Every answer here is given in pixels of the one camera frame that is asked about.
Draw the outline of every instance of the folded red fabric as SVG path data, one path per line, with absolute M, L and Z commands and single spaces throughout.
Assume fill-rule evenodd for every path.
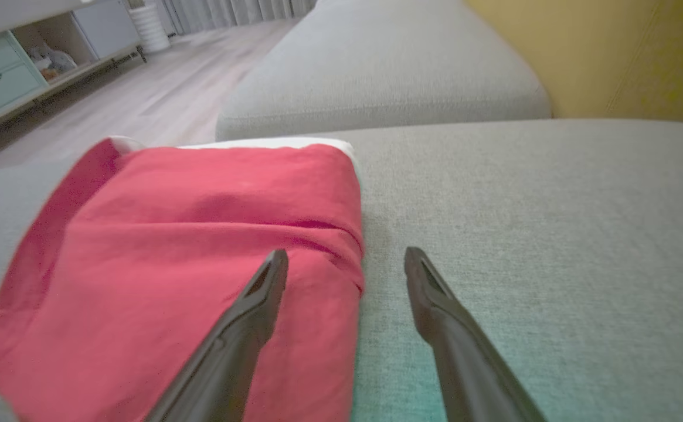
M 21 420 L 142 420 L 272 249 L 290 257 L 245 420 L 348 420 L 360 191 L 334 147 L 90 150 L 0 290 L 0 393 Z

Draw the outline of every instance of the sofa seat cushion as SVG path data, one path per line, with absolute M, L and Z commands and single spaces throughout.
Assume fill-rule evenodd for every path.
M 683 124 L 347 131 L 361 166 L 353 420 L 445 420 L 403 272 L 419 246 L 547 420 L 683 420 Z
M 461 0 L 324 0 L 237 86 L 217 139 L 550 114 L 534 72 Z

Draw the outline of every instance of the yellow sofa backrest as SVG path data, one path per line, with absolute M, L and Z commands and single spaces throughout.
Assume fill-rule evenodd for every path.
M 683 121 L 683 0 L 465 0 L 545 85 L 555 117 Z

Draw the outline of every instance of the cabinet door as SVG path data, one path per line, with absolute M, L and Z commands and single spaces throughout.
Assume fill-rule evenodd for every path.
M 99 59 L 137 43 L 140 38 L 123 0 L 104 0 L 73 12 Z

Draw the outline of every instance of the cabinet leg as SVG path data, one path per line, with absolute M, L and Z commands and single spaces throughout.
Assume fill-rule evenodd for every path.
M 143 62 L 148 63 L 148 60 L 146 60 L 146 56 L 143 54 L 143 47 L 137 46 L 135 49 L 138 50 L 138 55 L 141 56 L 141 59 L 143 60 Z

